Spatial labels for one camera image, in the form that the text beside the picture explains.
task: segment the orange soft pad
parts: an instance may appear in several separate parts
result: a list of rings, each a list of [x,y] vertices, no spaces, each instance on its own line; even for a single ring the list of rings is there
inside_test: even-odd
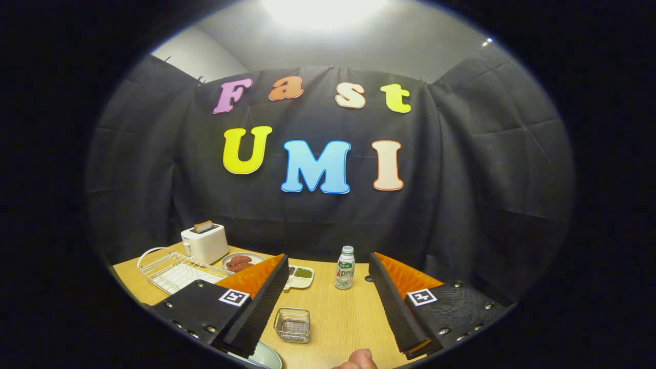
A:
[[[378,257],[378,260],[380,260],[380,263],[387,271],[387,275],[390,276],[396,291],[401,295],[402,301],[405,301],[405,295],[407,295],[408,292],[423,290],[424,288],[433,288],[444,284],[415,268],[392,259],[391,257],[381,255],[377,252],[374,254]]]
[[[285,256],[285,254],[281,253],[278,256],[257,263],[252,267],[248,267],[241,272],[237,272],[224,278],[215,284],[217,286],[249,293],[251,294],[251,299],[254,299],[262,285],[266,282],[266,279],[269,278],[271,272],[276,268],[276,265],[278,265],[283,259],[283,256]]]

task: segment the toaster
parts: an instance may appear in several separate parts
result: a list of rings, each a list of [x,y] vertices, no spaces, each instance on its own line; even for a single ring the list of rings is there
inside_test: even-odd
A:
[[[187,256],[201,263],[212,264],[228,253],[226,229],[222,225],[212,223],[211,228],[200,232],[189,228],[180,235]]]

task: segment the pink letter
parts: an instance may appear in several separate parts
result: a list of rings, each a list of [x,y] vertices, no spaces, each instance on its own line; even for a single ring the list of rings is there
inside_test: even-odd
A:
[[[243,87],[250,87],[253,85],[253,80],[240,79],[239,81],[226,82],[221,85],[221,96],[218,98],[218,104],[212,113],[227,113],[232,110],[233,106],[230,105],[230,99],[237,102],[241,99],[241,94],[244,92]]]
[[[381,191],[396,191],[403,188],[403,181],[399,179],[399,164],[396,152],[401,144],[396,141],[376,141],[371,144],[378,152],[378,179],[373,188]]]

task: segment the blue letter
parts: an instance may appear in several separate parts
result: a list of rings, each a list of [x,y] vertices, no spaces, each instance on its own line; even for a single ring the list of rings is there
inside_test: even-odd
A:
[[[285,192],[300,192],[303,185],[298,181],[298,172],[303,176],[308,190],[314,191],[323,173],[326,179],[321,191],[327,194],[346,194],[351,188],[346,184],[346,153],[351,144],[344,141],[328,142],[319,159],[315,160],[308,143],[303,140],[287,141],[287,180],[280,186]]]

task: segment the wire basket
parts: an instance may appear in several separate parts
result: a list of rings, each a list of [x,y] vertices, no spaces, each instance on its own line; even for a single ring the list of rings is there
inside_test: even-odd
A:
[[[310,312],[306,309],[281,307],[276,314],[274,328],[284,341],[310,342]]]
[[[171,250],[172,252],[141,267],[141,260],[144,256],[155,250]],[[228,276],[223,269],[201,263],[169,248],[153,248],[144,252],[136,262],[136,267],[148,278],[150,283],[169,295],[180,291],[194,280],[202,279],[214,284]]]

